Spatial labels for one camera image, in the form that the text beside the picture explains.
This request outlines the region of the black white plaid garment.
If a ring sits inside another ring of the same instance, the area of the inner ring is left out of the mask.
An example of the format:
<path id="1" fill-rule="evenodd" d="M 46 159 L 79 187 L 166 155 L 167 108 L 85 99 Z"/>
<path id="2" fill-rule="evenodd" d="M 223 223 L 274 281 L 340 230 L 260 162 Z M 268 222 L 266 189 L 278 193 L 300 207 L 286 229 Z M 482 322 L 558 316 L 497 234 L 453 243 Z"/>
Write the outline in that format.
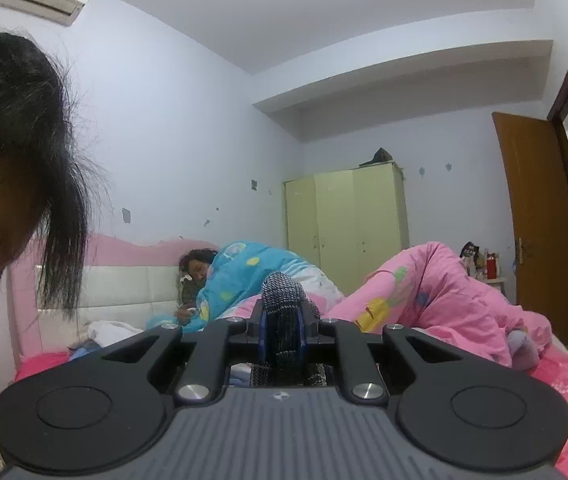
<path id="1" fill-rule="evenodd" d="M 253 364 L 250 375 L 252 387 L 324 387 L 327 385 L 323 364 L 300 363 L 297 359 L 297 307 L 308 300 L 305 320 L 318 320 L 320 311 L 307 297 L 298 282 L 290 276 L 275 272 L 262 284 L 261 299 L 267 307 L 267 365 Z"/>

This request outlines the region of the blue cartoon quilt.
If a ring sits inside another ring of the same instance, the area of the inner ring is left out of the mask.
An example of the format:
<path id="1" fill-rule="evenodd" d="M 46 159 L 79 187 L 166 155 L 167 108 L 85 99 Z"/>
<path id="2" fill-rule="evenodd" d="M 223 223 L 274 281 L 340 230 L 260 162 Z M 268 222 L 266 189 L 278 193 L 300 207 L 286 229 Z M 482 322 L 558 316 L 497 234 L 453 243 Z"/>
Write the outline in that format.
<path id="1" fill-rule="evenodd" d="M 182 325 L 185 333 L 202 330 L 209 322 L 223 318 L 244 300 L 259 296 L 263 282 L 274 272 L 291 278 L 313 266 L 289 250 L 239 240 L 214 249 L 218 252 L 209 266 L 205 287 L 196 298 L 191 321 Z M 156 315 L 146 322 L 150 330 L 162 323 L 180 324 L 175 315 Z"/>

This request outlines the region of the person sleeping in bed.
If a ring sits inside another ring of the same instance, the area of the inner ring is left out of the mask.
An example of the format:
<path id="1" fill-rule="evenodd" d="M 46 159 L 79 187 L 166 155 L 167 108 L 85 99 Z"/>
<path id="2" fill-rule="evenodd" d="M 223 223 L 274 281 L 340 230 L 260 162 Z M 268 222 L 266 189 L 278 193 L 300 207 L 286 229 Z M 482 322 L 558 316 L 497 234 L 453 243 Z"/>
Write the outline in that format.
<path id="1" fill-rule="evenodd" d="M 196 298 L 205 287 L 209 266 L 218 252 L 211 248 L 193 249 L 179 261 L 179 278 L 182 278 L 181 305 L 175 316 L 181 325 L 191 321 L 196 310 Z"/>

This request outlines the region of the pale yellow wardrobe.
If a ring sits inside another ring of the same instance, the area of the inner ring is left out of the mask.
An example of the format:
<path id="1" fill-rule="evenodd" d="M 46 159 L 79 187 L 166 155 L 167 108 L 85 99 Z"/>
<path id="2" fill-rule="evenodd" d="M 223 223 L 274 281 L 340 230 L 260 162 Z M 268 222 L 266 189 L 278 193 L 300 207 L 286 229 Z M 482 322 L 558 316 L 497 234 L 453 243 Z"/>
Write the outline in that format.
<path id="1" fill-rule="evenodd" d="M 394 162 L 284 184 L 287 247 L 327 270 L 352 257 L 363 273 L 410 246 L 404 176 Z"/>

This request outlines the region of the pink cartoon quilt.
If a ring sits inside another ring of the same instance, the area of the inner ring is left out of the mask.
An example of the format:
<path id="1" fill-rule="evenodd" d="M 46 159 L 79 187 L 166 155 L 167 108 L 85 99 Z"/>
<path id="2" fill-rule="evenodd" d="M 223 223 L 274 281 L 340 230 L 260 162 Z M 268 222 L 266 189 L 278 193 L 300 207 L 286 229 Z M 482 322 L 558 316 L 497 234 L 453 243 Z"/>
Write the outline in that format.
<path id="1" fill-rule="evenodd" d="M 325 315 L 363 333 L 379 334 L 391 324 L 416 328 L 513 370 L 536 367 L 553 342 L 544 315 L 511 304 L 470 276 L 462 259 L 439 242 L 395 255 Z"/>

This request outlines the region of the pink white bed headboard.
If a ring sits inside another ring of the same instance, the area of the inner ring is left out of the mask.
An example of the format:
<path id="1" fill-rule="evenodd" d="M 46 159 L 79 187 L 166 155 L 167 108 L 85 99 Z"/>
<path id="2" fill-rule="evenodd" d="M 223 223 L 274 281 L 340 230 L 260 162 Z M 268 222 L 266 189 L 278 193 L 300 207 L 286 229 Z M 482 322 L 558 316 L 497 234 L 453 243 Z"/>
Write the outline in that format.
<path id="1" fill-rule="evenodd" d="M 93 322 L 124 322 L 142 330 L 157 316 L 173 315 L 180 302 L 179 259 L 193 249 L 212 246 L 184 238 L 140 246 L 96 235 L 86 249 L 78 307 L 67 318 L 62 309 L 44 307 L 39 298 L 43 264 L 38 245 L 30 243 L 10 266 L 19 362 L 68 349 Z"/>

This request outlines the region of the white fleece garment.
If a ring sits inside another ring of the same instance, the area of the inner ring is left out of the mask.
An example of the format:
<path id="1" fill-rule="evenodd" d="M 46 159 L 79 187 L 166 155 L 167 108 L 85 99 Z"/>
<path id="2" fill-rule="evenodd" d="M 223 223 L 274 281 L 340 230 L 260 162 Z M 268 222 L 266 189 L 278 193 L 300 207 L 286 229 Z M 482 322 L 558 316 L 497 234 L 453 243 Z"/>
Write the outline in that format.
<path id="1" fill-rule="evenodd" d="M 120 321 L 96 321 L 88 325 L 86 333 L 95 344 L 105 348 L 136 336 L 142 333 L 142 330 Z"/>

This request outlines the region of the dark bag atop wardrobe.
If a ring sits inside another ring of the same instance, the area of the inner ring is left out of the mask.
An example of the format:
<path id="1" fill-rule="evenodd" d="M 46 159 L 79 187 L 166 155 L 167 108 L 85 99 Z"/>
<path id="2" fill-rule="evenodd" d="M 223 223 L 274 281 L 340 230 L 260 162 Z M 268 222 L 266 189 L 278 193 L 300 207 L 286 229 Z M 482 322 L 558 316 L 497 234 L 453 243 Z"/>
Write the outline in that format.
<path id="1" fill-rule="evenodd" d="M 359 167 L 363 168 L 380 164 L 391 164 L 391 162 L 393 162 L 392 155 L 384 148 L 378 148 L 373 157 L 369 160 L 366 160 L 366 162 L 362 162 Z"/>

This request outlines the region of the nightstand with small items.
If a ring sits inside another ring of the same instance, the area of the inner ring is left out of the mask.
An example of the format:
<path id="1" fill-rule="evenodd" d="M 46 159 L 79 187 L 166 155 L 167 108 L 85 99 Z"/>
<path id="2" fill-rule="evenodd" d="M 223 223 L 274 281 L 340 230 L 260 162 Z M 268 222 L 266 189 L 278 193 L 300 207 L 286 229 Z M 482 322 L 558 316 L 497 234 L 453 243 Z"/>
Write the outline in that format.
<path id="1" fill-rule="evenodd" d="M 497 252 L 490 252 L 473 242 L 467 242 L 462 246 L 459 258 L 470 278 L 489 285 L 509 301 L 506 292 L 507 278 L 500 272 L 500 255 Z"/>

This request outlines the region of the brown wooden door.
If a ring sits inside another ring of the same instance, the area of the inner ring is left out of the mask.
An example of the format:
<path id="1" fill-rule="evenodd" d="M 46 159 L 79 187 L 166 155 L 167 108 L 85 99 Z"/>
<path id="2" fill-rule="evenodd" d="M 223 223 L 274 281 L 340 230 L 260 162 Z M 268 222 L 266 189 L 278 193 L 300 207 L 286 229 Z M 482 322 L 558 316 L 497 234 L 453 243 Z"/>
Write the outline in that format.
<path id="1" fill-rule="evenodd" d="M 568 344 L 568 180 L 547 120 L 492 114 L 515 236 L 517 302 Z"/>

